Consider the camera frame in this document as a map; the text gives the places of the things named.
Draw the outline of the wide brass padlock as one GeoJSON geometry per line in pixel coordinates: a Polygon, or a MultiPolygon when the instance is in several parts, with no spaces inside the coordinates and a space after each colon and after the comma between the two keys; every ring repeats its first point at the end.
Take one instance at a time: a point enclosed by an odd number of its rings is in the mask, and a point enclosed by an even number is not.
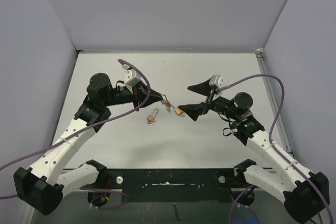
{"type": "Polygon", "coordinates": [[[184,111],[182,111],[179,107],[172,105],[172,108],[177,116],[185,117],[184,111]]]}

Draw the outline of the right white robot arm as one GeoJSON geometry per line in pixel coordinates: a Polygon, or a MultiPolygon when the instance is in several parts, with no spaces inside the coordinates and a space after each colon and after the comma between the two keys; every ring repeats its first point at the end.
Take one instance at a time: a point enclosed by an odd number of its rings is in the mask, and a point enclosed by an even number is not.
{"type": "Polygon", "coordinates": [[[252,111],[253,99],[246,92],[239,92],[233,98],[222,97],[222,91],[240,82],[225,85],[220,75],[189,86],[188,90],[205,96],[199,104],[180,105],[193,121],[208,111],[221,115],[228,123],[227,130],[244,146],[255,152],[272,171],[258,166],[247,159],[234,167],[234,182],[248,190],[258,187],[283,203],[287,213],[298,223],[306,223],[312,217],[326,210],[330,223],[334,218],[330,210],[329,180],[322,172],[314,173],[301,165],[272,139],[272,131],[257,121],[252,111]]]}

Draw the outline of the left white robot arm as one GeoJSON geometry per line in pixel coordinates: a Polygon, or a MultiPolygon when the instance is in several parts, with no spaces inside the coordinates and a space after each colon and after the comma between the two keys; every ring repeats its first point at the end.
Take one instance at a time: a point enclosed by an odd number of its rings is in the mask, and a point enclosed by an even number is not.
{"type": "Polygon", "coordinates": [[[93,137],[111,116],[110,106],[132,103],[136,110],[162,101],[162,95],[149,88],[139,76],[125,73],[123,86],[113,86],[107,74],[98,73],[90,78],[87,96],[57,140],[55,147],[27,169],[20,167],[14,173],[18,198],[43,215],[52,213],[62,199],[71,192],[92,184],[105,185],[107,168],[90,160],[66,174],[62,171],[84,143],[93,137]]]}

